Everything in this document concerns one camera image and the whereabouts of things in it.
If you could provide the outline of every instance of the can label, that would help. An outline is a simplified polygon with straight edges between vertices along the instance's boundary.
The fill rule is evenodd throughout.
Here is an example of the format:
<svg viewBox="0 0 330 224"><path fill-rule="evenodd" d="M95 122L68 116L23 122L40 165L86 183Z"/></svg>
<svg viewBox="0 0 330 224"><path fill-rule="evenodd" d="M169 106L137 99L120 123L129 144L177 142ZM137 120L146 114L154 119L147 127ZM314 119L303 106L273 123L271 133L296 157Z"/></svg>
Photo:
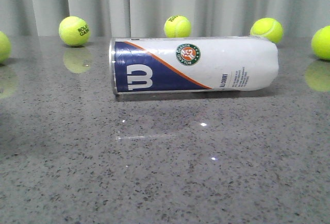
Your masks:
<svg viewBox="0 0 330 224"><path fill-rule="evenodd" d="M256 90L278 72L276 46L258 38L121 39L110 47L116 94Z"/></svg>

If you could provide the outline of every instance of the tennis ball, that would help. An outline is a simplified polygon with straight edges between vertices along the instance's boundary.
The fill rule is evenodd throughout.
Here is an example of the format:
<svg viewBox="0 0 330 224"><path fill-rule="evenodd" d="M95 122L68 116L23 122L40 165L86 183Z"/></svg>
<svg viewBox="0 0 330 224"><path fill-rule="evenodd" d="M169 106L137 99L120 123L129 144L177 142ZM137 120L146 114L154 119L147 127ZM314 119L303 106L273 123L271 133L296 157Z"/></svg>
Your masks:
<svg viewBox="0 0 330 224"><path fill-rule="evenodd" d="M11 43L8 37L0 31L0 63L3 63L10 55Z"/></svg>
<svg viewBox="0 0 330 224"><path fill-rule="evenodd" d="M93 57L85 47L67 48L63 56L63 62L69 71L80 74L90 69Z"/></svg>
<svg viewBox="0 0 330 224"><path fill-rule="evenodd" d="M311 48L320 59L330 60L330 26L323 27L314 34Z"/></svg>
<svg viewBox="0 0 330 224"><path fill-rule="evenodd" d="M19 84L16 73L6 65L0 65L0 99L14 94Z"/></svg>
<svg viewBox="0 0 330 224"><path fill-rule="evenodd" d="M188 37L190 31L190 21L182 15L173 15L164 24L164 33L168 38Z"/></svg>
<svg viewBox="0 0 330 224"><path fill-rule="evenodd" d="M63 19L59 25L58 33L62 41L69 46L85 44L91 34L87 23L76 16Z"/></svg>
<svg viewBox="0 0 330 224"><path fill-rule="evenodd" d="M305 71L307 85L318 92L330 92L330 62L317 60Z"/></svg>
<svg viewBox="0 0 330 224"><path fill-rule="evenodd" d="M274 18L262 18L253 24L250 35L265 37L271 42L278 43L282 39L283 28Z"/></svg>

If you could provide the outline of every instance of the curtain fold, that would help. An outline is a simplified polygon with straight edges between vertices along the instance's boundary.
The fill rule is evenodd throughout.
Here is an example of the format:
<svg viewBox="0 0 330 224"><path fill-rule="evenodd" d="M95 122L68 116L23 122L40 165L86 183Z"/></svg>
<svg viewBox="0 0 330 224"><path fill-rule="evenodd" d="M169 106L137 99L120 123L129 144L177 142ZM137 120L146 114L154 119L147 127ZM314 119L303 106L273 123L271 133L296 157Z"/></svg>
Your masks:
<svg viewBox="0 0 330 224"><path fill-rule="evenodd" d="M279 20L287 37L312 36L330 25L330 0L0 0L0 30L8 35L55 36L76 15L92 36L164 37L174 14L192 23L191 36L248 35L255 20Z"/></svg>

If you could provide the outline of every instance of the orange stripe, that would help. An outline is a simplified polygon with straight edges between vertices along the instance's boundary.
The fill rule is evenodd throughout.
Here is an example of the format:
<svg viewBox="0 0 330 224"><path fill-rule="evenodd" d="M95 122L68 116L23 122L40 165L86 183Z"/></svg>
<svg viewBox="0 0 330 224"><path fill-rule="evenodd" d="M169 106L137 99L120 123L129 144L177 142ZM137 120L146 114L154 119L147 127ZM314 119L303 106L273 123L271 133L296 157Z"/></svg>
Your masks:
<svg viewBox="0 0 330 224"><path fill-rule="evenodd" d="M139 45L136 45L132 42L128 42L128 41L124 41L124 43L126 44L129 44L131 46L134 46L144 52L146 52L147 54L149 54L150 56L152 56L154 59L156 59L158 62L162 63L163 65L165 65L167 68L171 69L172 71L174 71L175 73L177 73L178 75L182 76L183 78L186 78L188 81L191 81L192 83L200 86L200 87L203 87L203 88L206 88L206 89L211 89L210 87L208 86L205 86L201 83L199 83L198 81L195 81L194 79L190 78L189 76L186 76L185 74L183 74L182 72L178 71L176 68L170 66L168 63L166 63L164 60L162 60L161 58L159 58L158 56L156 56L155 54L151 53L150 51L147 51L146 49L144 49L143 47L139 46Z"/></svg>

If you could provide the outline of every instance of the gray speckled surface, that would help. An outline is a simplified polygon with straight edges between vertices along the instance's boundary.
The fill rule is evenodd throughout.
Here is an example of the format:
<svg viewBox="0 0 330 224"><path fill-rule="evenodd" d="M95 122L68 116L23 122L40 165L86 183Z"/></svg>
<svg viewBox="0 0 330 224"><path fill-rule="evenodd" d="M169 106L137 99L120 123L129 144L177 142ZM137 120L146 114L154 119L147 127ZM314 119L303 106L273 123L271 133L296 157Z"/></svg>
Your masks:
<svg viewBox="0 0 330 224"><path fill-rule="evenodd" d="M330 63L310 38L278 46L261 91L120 97L108 39L10 39L0 223L330 223L330 92L304 76Z"/></svg>

